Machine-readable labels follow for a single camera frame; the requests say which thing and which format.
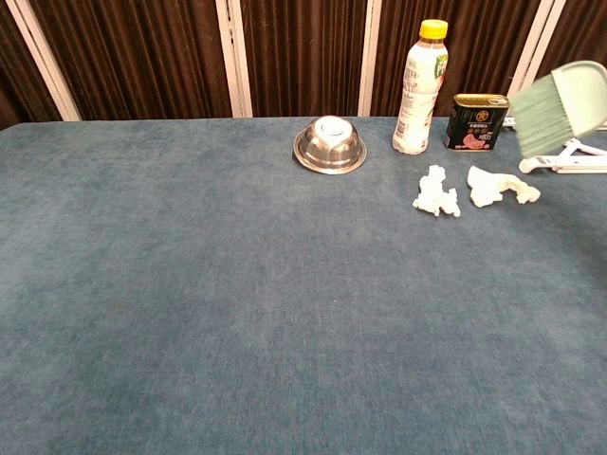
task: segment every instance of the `blue felt tablecloth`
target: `blue felt tablecloth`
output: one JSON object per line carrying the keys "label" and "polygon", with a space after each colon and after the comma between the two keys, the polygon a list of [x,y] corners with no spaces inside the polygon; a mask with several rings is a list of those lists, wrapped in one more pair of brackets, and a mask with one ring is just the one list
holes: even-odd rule
{"label": "blue felt tablecloth", "polygon": [[[405,156],[356,118],[327,176],[308,121],[0,134],[0,454],[607,453],[607,175],[477,209],[514,133]],[[459,219],[412,208],[434,163]]]}

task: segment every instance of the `brush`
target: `brush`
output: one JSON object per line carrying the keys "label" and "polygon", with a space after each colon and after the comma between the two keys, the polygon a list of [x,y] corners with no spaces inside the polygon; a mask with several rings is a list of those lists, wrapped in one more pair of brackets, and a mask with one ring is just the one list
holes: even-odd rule
{"label": "brush", "polygon": [[607,120],[607,69],[590,61],[566,64],[510,101],[521,155],[543,155]]}

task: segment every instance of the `plastic bottle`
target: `plastic bottle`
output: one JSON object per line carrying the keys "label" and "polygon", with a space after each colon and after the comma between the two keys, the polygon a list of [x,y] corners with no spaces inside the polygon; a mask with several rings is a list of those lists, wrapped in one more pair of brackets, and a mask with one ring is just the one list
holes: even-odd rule
{"label": "plastic bottle", "polygon": [[403,76],[402,101],[392,146],[399,152],[418,155],[428,147],[432,111],[445,78],[448,53],[445,21],[421,23],[419,41],[409,50]]}

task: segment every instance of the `stainless steel bowl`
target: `stainless steel bowl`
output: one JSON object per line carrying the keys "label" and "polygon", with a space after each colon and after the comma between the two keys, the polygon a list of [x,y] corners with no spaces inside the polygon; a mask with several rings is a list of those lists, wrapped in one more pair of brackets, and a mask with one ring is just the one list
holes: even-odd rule
{"label": "stainless steel bowl", "polygon": [[293,154],[317,173],[350,173],[367,157],[367,147],[348,120],[326,116],[312,121],[295,137]]}

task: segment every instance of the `canned meat tin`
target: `canned meat tin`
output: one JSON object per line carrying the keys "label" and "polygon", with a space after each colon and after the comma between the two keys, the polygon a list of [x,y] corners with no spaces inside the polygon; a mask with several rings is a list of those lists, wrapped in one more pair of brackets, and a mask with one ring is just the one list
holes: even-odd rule
{"label": "canned meat tin", "polygon": [[493,150],[509,107],[503,95],[455,95],[445,145],[462,152]]}

